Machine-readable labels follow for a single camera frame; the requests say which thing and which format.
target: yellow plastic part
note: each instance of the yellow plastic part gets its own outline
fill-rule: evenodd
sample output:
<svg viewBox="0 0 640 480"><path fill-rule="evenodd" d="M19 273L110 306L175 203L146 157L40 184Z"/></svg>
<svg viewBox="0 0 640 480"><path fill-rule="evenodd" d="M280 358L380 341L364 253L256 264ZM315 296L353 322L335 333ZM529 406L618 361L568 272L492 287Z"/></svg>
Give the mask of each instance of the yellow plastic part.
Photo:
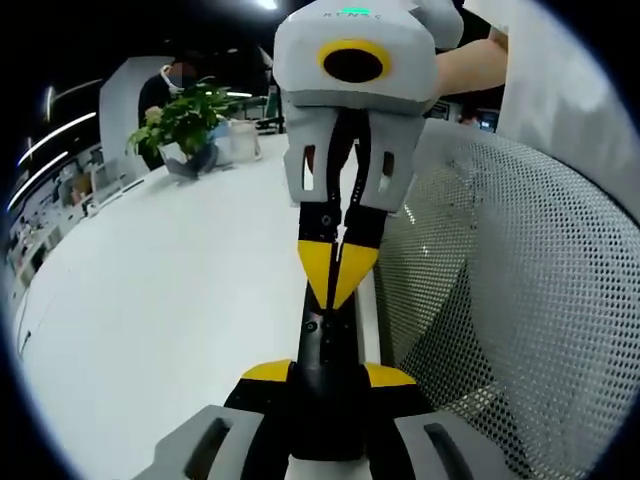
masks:
<svg viewBox="0 0 640 480"><path fill-rule="evenodd" d="M245 380L263 380L266 382L286 382L291 360L279 360L277 362L256 365L247 371L242 378Z"/></svg>
<svg viewBox="0 0 640 480"><path fill-rule="evenodd" d="M397 368L383 367L375 363L365 363L372 387L400 387L415 385L416 381Z"/></svg>
<svg viewBox="0 0 640 480"><path fill-rule="evenodd" d="M318 50L318 64L320 65L320 68L322 68L322 70L324 70L325 59L333 52L337 52L339 50L362 50L363 52L370 53L371 55L376 57L382 64L382 72L373 80L383 78L391 71L391 55L389 54L387 49L373 42L370 42L369 40L365 40L364 38L345 38L342 40L325 43L322 47L320 47L320 50Z"/></svg>
<svg viewBox="0 0 640 480"><path fill-rule="evenodd" d="M327 308L331 244L298 240L298 255L320 308Z"/></svg>
<svg viewBox="0 0 640 480"><path fill-rule="evenodd" d="M340 272L336 286L336 297L333 308L338 309L349 298L360 282L367 276L369 270L378 259L378 249L361 247L351 243L342 245L340 256Z"/></svg>

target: green led light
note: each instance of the green led light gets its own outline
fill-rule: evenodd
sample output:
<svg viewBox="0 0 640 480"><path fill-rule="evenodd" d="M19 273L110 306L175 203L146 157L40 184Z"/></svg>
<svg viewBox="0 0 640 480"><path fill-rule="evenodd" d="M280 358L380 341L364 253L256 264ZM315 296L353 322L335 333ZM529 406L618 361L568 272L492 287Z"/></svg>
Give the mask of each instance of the green led light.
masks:
<svg viewBox="0 0 640 480"><path fill-rule="evenodd" d="M361 13L363 15L369 15L371 10L368 8L343 8L340 13Z"/></svg>

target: white desk surface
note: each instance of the white desk surface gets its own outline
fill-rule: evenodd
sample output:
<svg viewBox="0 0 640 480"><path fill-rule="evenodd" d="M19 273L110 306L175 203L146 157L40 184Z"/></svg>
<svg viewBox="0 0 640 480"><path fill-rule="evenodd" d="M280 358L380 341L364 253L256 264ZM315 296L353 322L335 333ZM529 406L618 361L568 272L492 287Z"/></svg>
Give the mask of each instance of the white desk surface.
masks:
<svg viewBox="0 0 640 480"><path fill-rule="evenodd" d="M286 137L260 142L264 160L195 183L150 173L80 222L33 279L19 309L21 337L32 332L21 366L83 478L131 478L158 440L221 405L244 371L295 358L305 290L299 210L286 189ZM345 201L355 171L351 158ZM363 287L366 356L376 361L370 277Z"/></svg>

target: green leaves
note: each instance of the green leaves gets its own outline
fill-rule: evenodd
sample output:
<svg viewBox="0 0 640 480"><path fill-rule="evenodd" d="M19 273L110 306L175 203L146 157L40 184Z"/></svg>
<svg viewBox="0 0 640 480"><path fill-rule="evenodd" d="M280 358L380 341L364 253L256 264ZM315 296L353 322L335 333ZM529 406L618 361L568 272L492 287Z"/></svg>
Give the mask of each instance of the green leaves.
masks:
<svg viewBox="0 0 640 480"><path fill-rule="evenodd" d="M158 147L177 142L187 155L194 155L207 142L207 134L220 122L235 102L224 89L210 84L196 84L177 94L175 99L154 114L146 125L129 137L129 144L138 151L140 144L157 152Z"/></svg>

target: yellow ring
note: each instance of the yellow ring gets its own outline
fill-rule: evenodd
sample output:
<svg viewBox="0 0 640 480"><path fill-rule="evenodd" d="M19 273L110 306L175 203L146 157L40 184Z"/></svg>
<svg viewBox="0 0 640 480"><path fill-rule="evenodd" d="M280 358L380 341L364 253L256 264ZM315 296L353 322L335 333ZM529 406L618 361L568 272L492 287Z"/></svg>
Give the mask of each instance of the yellow ring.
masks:
<svg viewBox="0 0 640 480"><path fill-rule="evenodd" d="M345 38L343 40L326 43L318 50L318 64L327 74L329 74L329 72L324 68L324 61L333 52L340 50L362 50L376 57L382 64L382 73L373 80L383 78L391 71L391 55L389 55L389 52L384 47L363 38Z"/></svg>

